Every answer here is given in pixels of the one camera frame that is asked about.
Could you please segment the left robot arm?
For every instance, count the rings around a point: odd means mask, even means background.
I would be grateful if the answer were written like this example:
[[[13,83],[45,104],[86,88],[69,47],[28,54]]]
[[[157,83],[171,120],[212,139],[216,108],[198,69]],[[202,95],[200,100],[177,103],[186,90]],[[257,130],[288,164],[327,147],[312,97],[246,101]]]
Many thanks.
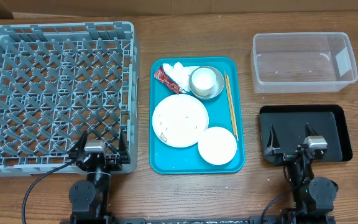
[[[86,179],[73,184],[69,191],[72,205],[70,223],[118,223],[107,211],[112,171],[121,171],[123,163],[130,161],[127,146],[119,133],[119,155],[108,158],[107,145],[102,140],[89,141],[84,132],[69,150],[69,158],[86,172]]]

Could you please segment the white tissue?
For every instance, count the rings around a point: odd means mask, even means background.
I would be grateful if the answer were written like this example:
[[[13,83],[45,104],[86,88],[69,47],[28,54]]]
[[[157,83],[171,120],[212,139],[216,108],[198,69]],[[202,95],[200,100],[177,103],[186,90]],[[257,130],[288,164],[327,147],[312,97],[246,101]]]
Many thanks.
[[[190,75],[199,66],[187,66],[184,67],[180,62],[170,65],[164,63],[162,65],[163,71],[168,75],[180,88],[182,93],[190,92]]]

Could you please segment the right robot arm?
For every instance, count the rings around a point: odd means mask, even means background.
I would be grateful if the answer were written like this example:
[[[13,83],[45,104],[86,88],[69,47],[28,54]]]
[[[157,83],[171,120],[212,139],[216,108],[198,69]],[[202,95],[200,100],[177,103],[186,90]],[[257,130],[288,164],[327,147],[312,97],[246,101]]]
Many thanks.
[[[312,163],[326,154],[328,143],[309,125],[305,125],[306,137],[294,152],[286,153],[280,148],[274,127],[271,127],[264,155],[273,157],[275,166],[282,166],[290,189],[273,199],[260,216],[261,223],[334,223],[328,213],[334,210],[334,200],[339,187],[325,177],[315,177]],[[268,220],[267,210],[277,201],[292,194],[294,208],[284,209],[280,216]]]

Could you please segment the grey bowl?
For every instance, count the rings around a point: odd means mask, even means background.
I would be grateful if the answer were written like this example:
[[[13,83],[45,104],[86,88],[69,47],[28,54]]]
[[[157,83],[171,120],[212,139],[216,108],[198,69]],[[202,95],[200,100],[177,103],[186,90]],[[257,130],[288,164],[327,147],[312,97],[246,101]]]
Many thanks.
[[[212,69],[216,74],[216,84],[214,85],[212,92],[209,95],[205,96],[205,97],[198,96],[195,93],[195,91],[193,89],[193,84],[191,82],[191,75],[192,74],[190,75],[190,80],[189,80],[190,90],[197,98],[199,98],[201,100],[211,100],[211,99],[217,97],[222,92],[222,90],[224,88],[224,85],[225,85],[225,81],[224,81],[223,74],[219,70],[217,70],[216,68],[210,67],[210,66],[203,66],[203,67]]]

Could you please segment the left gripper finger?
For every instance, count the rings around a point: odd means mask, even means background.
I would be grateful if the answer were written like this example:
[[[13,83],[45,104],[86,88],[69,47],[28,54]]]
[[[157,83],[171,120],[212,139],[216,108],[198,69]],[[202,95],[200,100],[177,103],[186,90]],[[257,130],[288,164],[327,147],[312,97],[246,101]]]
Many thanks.
[[[126,146],[126,140],[124,139],[123,130],[120,130],[119,133],[119,147],[117,151],[121,156],[127,156],[127,146]]]
[[[77,140],[75,145],[72,147],[71,151],[72,152],[82,152],[82,151],[84,151],[85,144],[87,142],[87,138],[88,138],[88,132],[84,131],[83,134],[81,135],[81,137],[79,138],[79,140]]]

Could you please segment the red snack wrapper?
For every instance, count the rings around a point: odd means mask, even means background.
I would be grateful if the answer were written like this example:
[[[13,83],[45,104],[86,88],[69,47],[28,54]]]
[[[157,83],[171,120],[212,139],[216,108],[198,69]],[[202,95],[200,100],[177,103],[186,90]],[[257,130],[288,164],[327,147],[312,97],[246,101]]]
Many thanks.
[[[181,93],[182,89],[180,86],[165,73],[162,66],[160,66],[160,68],[154,73],[154,78],[157,79],[160,83],[164,84],[172,92],[176,94]]]

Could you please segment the white cup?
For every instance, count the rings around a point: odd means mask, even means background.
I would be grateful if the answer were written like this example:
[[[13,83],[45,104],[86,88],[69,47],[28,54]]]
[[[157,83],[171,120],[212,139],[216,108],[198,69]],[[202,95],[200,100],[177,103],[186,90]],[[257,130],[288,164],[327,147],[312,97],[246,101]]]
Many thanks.
[[[209,95],[216,84],[215,72],[206,67],[197,68],[191,75],[193,89],[198,96]]]

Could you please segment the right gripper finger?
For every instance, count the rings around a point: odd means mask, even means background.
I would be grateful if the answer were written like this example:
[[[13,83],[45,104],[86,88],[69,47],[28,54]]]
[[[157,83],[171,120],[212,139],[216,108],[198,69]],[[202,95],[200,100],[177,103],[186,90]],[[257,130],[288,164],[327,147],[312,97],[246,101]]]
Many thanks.
[[[309,123],[305,124],[305,134],[307,138],[319,136],[319,134],[312,128]]]
[[[280,143],[273,125],[270,127],[269,139],[266,147],[267,151],[280,150]]]

